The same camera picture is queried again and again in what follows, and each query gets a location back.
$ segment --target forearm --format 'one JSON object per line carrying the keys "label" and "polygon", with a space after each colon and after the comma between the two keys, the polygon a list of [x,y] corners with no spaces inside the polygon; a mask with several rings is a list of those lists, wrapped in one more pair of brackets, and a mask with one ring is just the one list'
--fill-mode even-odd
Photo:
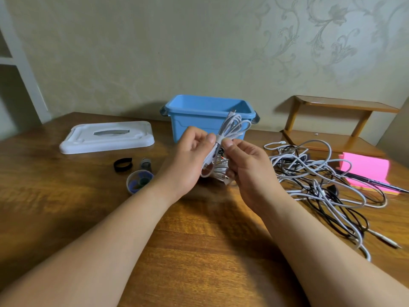
{"label": "forearm", "polygon": [[104,221],[18,280],[0,306],[101,306],[119,302],[157,222],[170,206],[146,186]]}
{"label": "forearm", "polygon": [[262,215],[313,306],[404,306],[409,290],[366,261],[287,194]]}

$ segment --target hand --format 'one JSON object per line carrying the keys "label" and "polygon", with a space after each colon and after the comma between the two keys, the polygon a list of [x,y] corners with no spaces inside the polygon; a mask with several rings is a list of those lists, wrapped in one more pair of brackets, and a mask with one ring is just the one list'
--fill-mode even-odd
{"label": "hand", "polygon": [[189,192],[202,172],[203,161],[216,142],[214,133],[189,126],[152,180],[173,204]]}
{"label": "hand", "polygon": [[287,196],[280,185],[266,152],[240,139],[223,139],[222,147],[229,159],[226,175],[236,180],[243,201],[259,217],[267,202],[278,195]]}

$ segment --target wooden shelf leg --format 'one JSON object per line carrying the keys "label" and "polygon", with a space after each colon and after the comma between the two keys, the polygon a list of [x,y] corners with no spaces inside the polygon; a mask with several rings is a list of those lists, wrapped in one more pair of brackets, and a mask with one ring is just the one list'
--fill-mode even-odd
{"label": "wooden shelf leg", "polygon": [[352,132],[351,137],[358,137],[360,135],[362,129],[365,127],[365,124],[368,121],[371,114],[372,114],[372,111],[364,111],[361,119],[359,120],[354,131]]}
{"label": "wooden shelf leg", "polygon": [[292,126],[294,125],[295,117],[297,116],[298,109],[300,108],[301,103],[293,97],[293,102],[291,106],[291,110],[289,112],[289,116],[287,119],[287,123],[285,124],[285,130],[291,131]]}

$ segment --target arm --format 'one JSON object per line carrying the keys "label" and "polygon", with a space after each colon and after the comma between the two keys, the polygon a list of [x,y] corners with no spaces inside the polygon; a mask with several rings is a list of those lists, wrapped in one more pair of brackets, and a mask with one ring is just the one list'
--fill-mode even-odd
{"label": "arm", "polygon": [[147,186],[6,289],[0,307],[116,306],[157,222],[196,184],[216,140],[206,135],[188,128]]}
{"label": "arm", "polygon": [[409,290],[348,247],[279,184],[265,151],[224,139],[227,175],[263,220],[310,303],[327,306],[407,306]]}

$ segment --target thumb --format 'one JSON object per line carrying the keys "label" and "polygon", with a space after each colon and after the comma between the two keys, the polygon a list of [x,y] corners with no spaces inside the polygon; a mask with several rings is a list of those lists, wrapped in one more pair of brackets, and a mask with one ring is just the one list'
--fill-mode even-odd
{"label": "thumb", "polygon": [[225,138],[222,141],[222,147],[229,159],[232,159],[239,167],[244,167],[246,160],[251,157],[241,150],[231,139]]}
{"label": "thumb", "polygon": [[210,153],[214,144],[216,143],[216,135],[214,133],[210,133],[206,136],[206,139],[200,141],[200,143],[196,147],[196,155],[204,160],[207,154]]}

